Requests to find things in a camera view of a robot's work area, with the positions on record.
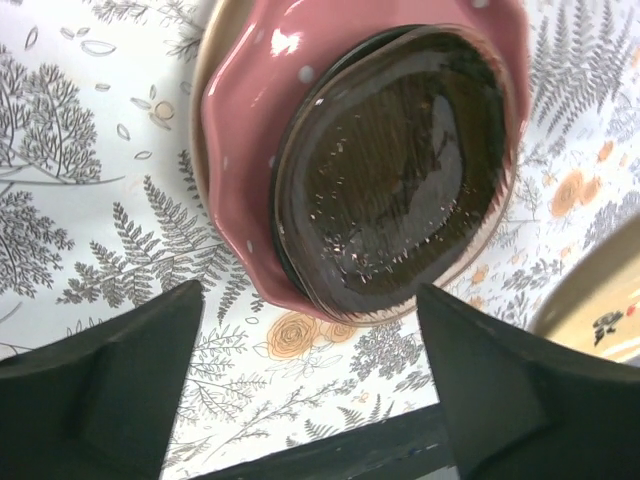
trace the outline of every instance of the beige plate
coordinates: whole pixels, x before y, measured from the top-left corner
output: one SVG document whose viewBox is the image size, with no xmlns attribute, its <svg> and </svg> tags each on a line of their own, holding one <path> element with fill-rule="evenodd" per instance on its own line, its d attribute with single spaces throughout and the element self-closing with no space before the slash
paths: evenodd
<svg viewBox="0 0 640 480">
<path fill-rule="evenodd" d="M 208 210 L 209 160 L 202 131 L 200 105 L 209 80 L 224 60 L 242 30 L 255 0 L 218 0 L 202 36 L 195 73 L 193 75 L 191 104 L 191 134 L 189 148 L 191 165 L 202 204 Z"/>
<path fill-rule="evenodd" d="M 614 362 L 640 354 L 640 215 L 569 274 L 531 330 Z"/>
</svg>

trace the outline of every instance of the yellow plate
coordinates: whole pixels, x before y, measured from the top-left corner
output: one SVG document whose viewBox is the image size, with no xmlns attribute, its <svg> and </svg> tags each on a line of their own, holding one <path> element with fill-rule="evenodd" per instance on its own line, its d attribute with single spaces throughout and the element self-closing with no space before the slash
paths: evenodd
<svg viewBox="0 0 640 480">
<path fill-rule="evenodd" d="M 569 274 L 531 331 L 614 362 L 640 355 L 640 215 Z"/>
</svg>

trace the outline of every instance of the floral wallpaper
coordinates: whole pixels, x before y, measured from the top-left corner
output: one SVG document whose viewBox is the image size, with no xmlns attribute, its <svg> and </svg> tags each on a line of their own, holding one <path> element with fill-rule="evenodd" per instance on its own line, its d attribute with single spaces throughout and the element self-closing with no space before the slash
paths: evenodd
<svg viewBox="0 0 640 480">
<path fill-rule="evenodd" d="M 0 358 L 200 280 L 172 480 L 437 402 L 415 316 L 355 330 L 270 306 L 211 228 L 187 126 L 214 4 L 0 0 Z M 524 4 L 533 111 L 514 195 L 447 286 L 522 328 L 640 212 L 640 2 Z"/>
</svg>

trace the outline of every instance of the dark surface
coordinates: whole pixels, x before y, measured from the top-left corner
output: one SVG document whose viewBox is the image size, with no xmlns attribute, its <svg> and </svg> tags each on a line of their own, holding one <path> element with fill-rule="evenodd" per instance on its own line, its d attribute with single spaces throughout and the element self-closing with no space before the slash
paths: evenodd
<svg viewBox="0 0 640 480">
<path fill-rule="evenodd" d="M 418 317 L 461 478 L 640 478 L 640 369 L 554 344 L 431 285 L 418 292 Z"/>
<path fill-rule="evenodd" d="M 157 479 L 202 309 L 187 282 L 0 362 L 0 479 Z"/>
<path fill-rule="evenodd" d="M 416 480 L 453 465 L 439 405 L 194 480 Z"/>
<path fill-rule="evenodd" d="M 441 277 L 494 208 L 502 87 L 455 29 L 414 28 L 335 75 L 284 142 L 286 255 L 318 308 L 377 323 Z"/>
<path fill-rule="evenodd" d="M 420 25 L 404 25 L 402 27 L 395 27 L 389 30 L 385 30 L 380 32 L 366 40 L 362 43 L 358 44 L 349 52 L 345 53 L 339 60 L 334 63 L 329 70 L 327 70 L 319 80 L 314 84 L 314 86 L 309 90 L 307 96 L 301 103 L 300 107 L 296 113 L 291 117 L 287 128 L 282 135 L 282 141 L 280 142 L 279 150 L 276 154 L 276 158 L 274 160 L 273 168 L 272 168 L 272 176 L 271 176 L 271 188 L 270 188 L 270 198 L 269 198 L 269 215 L 271 221 L 271 238 L 273 240 L 273 246 L 276 251 L 276 255 L 282 264 L 282 268 L 284 273 L 287 275 L 287 278 L 291 283 L 293 283 L 296 288 L 305 296 L 307 296 L 307 292 L 304 289 L 302 283 L 300 282 L 300 278 L 298 274 L 293 268 L 289 257 L 287 256 L 284 247 L 282 246 L 282 242 L 280 241 L 280 235 L 278 234 L 278 226 L 276 225 L 276 217 L 275 217 L 275 187 L 276 187 L 276 178 L 278 176 L 278 168 L 280 166 L 280 160 L 282 157 L 284 146 L 286 145 L 286 140 L 291 135 L 291 131 L 293 127 L 300 121 L 301 114 L 306 110 L 309 105 L 309 102 L 318 94 L 318 92 L 336 75 L 342 72 L 345 68 L 353 65 L 356 62 L 359 62 L 363 58 L 372 54 L 376 50 L 384 47 L 389 42 L 394 41 L 398 37 L 401 37 L 407 32 L 419 27 Z"/>
</svg>

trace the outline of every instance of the black object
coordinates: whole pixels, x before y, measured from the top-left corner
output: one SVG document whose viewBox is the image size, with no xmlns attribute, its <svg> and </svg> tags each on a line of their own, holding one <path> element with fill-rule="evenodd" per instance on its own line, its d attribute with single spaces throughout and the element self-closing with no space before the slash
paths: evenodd
<svg viewBox="0 0 640 480">
<path fill-rule="evenodd" d="M 0 479 L 156 480 L 202 309 L 187 282 L 0 362 Z"/>
<path fill-rule="evenodd" d="M 400 38 L 405 33 L 409 33 L 411 30 L 415 30 L 420 26 L 421 25 L 419 24 L 402 25 L 400 27 L 394 27 L 388 30 L 384 30 L 380 33 L 376 33 L 375 35 L 367 38 L 366 40 L 356 45 L 353 49 L 351 49 L 350 51 L 342 55 L 338 59 L 338 61 L 334 63 L 320 77 L 320 79 L 314 84 L 314 86 L 309 90 L 304 100 L 302 101 L 301 105 L 298 107 L 298 110 L 296 111 L 295 115 L 293 115 L 293 117 L 291 117 L 291 120 L 289 120 L 287 128 L 284 134 L 282 135 L 283 140 L 286 140 L 291 136 L 291 131 L 296 126 L 296 124 L 300 121 L 301 114 L 307 109 L 309 102 L 311 102 L 313 97 L 315 97 L 318 94 L 318 92 L 322 90 L 322 88 L 331 81 L 332 78 L 334 78 L 336 75 L 338 75 L 340 72 L 342 72 L 346 68 L 349 68 L 354 63 L 357 63 L 360 60 L 368 57 L 373 52 L 380 50 L 385 45 L 388 45 L 394 40 L 397 40 L 398 38 Z M 284 250 L 284 246 L 280 241 L 280 235 L 278 234 L 278 226 L 276 225 L 276 215 L 275 215 L 276 179 L 278 178 L 277 173 L 278 173 L 280 160 L 282 159 L 282 154 L 285 146 L 286 146 L 286 141 L 282 141 L 280 143 L 280 148 L 276 154 L 274 164 L 271 169 L 273 171 L 273 174 L 271 176 L 271 186 L 270 186 L 270 192 L 269 192 L 269 196 L 270 196 L 269 216 L 270 216 L 270 222 L 271 222 L 271 240 L 273 242 L 273 247 L 276 251 L 278 260 L 280 260 L 280 263 L 282 264 L 282 269 L 284 270 L 284 273 L 287 275 L 287 278 L 298 289 L 298 291 L 300 291 L 300 293 L 308 297 L 309 294 L 307 293 L 306 289 L 302 285 L 302 282 L 300 280 L 300 277 L 298 276 L 298 273 L 296 272 L 296 269 L 291 264 L 291 260 L 289 260 L 289 256 Z"/>
<path fill-rule="evenodd" d="M 452 465 L 433 405 L 193 480 L 416 480 Z"/>
<path fill-rule="evenodd" d="M 434 286 L 418 317 L 461 478 L 640 478 L 640 370 L 485 315 Z"/>
</svg>

